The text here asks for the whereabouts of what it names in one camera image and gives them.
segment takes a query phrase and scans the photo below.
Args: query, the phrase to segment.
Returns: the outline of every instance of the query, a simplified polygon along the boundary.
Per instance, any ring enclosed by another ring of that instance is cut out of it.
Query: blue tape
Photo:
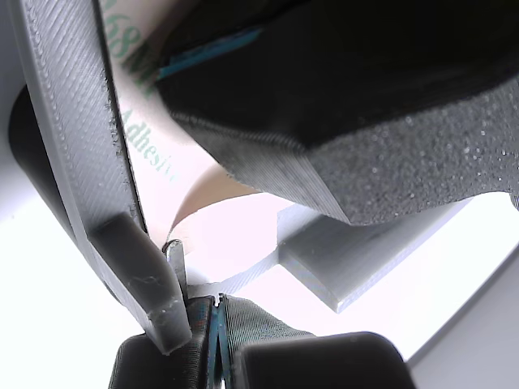
[[[169,59],[169,65],[159,70],[158,79],[169,77],[194,65],[206,62],[222,54],[235,51],[255,41],[261,33],[261,28],[254,28],[239,32],[232,36],[225,36],[215,41],[201,45],[195,49],[174,55]]]

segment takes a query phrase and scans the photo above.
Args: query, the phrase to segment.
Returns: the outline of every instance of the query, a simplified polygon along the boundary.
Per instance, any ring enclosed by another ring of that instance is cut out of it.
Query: gray 3d printed part
[[[126,225],[125,231],[131,230],[140,243],[147,239],[124,142],[99,4],[95,0],[11,0],[10,4],[34,112],[77,246],[157,347],[168,353],[176,347],[177,328],[157,325],[162,314],[151,317],[166,300],[156,301],[153,295],[143,300],[141,293],[133,296],[135,290],[126,283],[132,269],[124,268],[118,273],[121,268],[109,266],[98,252],[107,250],[116,255],[113,243],[99,234],[95,235],[95,248],[88,240],[90,233],[120,215],[127,215],[125,220],[135,224],[136,229]],[[144,249],[139,253],[141,258],[133,257],[136,262],[156,256]],[[154,272],[159,270],[160,267],[153,268]],[[167,293],[174,297],[178,291],[169,285],[161,296]]]
[[[175,271],[137,224],[121,214],[88,237],[148,316],[148,336],[161,352],[186,344],[191,329]]]
[[[300,205],[307,215],[279,245],[279,263],[337,313],[361,297],[454,217],[470,199],[383,224],[352,227]]]

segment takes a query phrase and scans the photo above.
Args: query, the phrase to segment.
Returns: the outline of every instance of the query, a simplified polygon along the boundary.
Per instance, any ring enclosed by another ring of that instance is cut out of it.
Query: white surface
[[[519,387],[519,258],[413,367],[419,389]]]

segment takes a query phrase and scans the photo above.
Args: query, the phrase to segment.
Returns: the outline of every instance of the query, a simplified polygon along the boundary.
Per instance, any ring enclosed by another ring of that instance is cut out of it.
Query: blue strip
[[[230,355],[229,340],[227,339],[227,324],[225,322],[225,303],[223,298],[220,299],[218,306],[218,339],[220,341],[221,367],[223,369],[225,389],[233,389],[233,383],[230,377]]]
[[[225,36],[216,41],[209,42],[206,45],[201,45],[179,55],[174,55],[169,59],[169,65],[159,70],[158,79],[174,75],[188,67],[198,65],[201,62],[206,62],[209,59],[249,45],[258,38],[260,33],[261,28],[239,32],[235,35]]]
[[[208,388],[214,387],[215,371],[217,367],[218,346],[218,307],[213,306],[211,310],[211,322],[209,324],[208,343]]]

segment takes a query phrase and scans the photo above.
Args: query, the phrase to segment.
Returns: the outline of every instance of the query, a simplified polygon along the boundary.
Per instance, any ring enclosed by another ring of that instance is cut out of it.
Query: gray plastic bracket
[[[162,311],[171,310],[162,307],[157,317],[152,316],[157,307],[172,301],[168,295],[178,297],[176,276],[170,272],[168,276],[174,280],[158,294],[147,294],[147,289],[136,290],[127,283],[128,277],[146,276],[139,273],[143,269],[150,271],[148,276],[162,269],[153,249],[167,262],[145,234],[99,4],[96,0],[11,0],[10,6],[34,112],[77,246],[157,347],[168,353],[178,346],[178,334],[174,333],[178,328],[162,323]],[[107,224],[111,229],[101,229]],[[114,225],[126,241],[113,242],[100,235],[99,231],[105,231],[107,236],[117,236]],[[96,238],[95,247],[89,235]],[[131,261],[138,264],[154,258],[148,267],[128,267],[121,262],[118,264],[123,266],[118,267],[114,266],[117,261],[104,260],[105,254],[124,258],[117,253],[128,253],[127,245],[135,246],[130,242],[135,237],[144,246],[136,251],[140,256],[134,253]]]

